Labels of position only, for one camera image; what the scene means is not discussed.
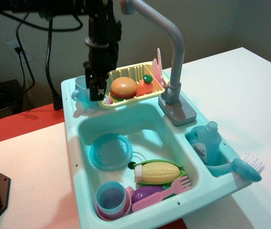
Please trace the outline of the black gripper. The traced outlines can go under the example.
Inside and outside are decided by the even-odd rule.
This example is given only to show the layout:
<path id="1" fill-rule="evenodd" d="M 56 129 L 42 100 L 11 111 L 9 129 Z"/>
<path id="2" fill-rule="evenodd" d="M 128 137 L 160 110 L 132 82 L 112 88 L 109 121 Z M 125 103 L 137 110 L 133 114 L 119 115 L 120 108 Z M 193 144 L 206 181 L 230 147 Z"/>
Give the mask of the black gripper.
<path id="1" fill-rule="evenodd" d="M 98 9 L 89 17 L 89 61 L 84 62 L 86 88 L 91 101 L 102 101 L 106 94 L 108 72 L 115 70 L 119 56 L 121 22 L 112 9 Z"/>

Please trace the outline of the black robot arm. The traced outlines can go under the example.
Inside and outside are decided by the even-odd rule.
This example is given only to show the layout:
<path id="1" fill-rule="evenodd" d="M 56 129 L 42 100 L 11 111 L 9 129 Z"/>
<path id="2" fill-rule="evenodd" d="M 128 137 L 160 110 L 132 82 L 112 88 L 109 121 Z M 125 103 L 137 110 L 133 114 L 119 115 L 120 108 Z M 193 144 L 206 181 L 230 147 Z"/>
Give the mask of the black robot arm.
<path id="1" fill-rule="evenodd" d="M 78 16 L 89 17 L 89 36 L 85 43 L 89 47 L 89 59 L 83 64 L 85 69 L 86 88 L 91 101 L 104 99 L 108 73 L 117 67 L 119 41 L 121 40 L 121 22 L 116 20 L 111 0 L 0 0 L 0 14 L 24 23 L 24 19 L 8 14 L 37 12 L 41 18 L 49 22 L 48 46 L 45 61 L 46 76 L 55 98 L 55 91 L 49 72 L 51 38 L 55 32 L 53 18 L 55 16 L 71 15 L 75 20 Z"/>

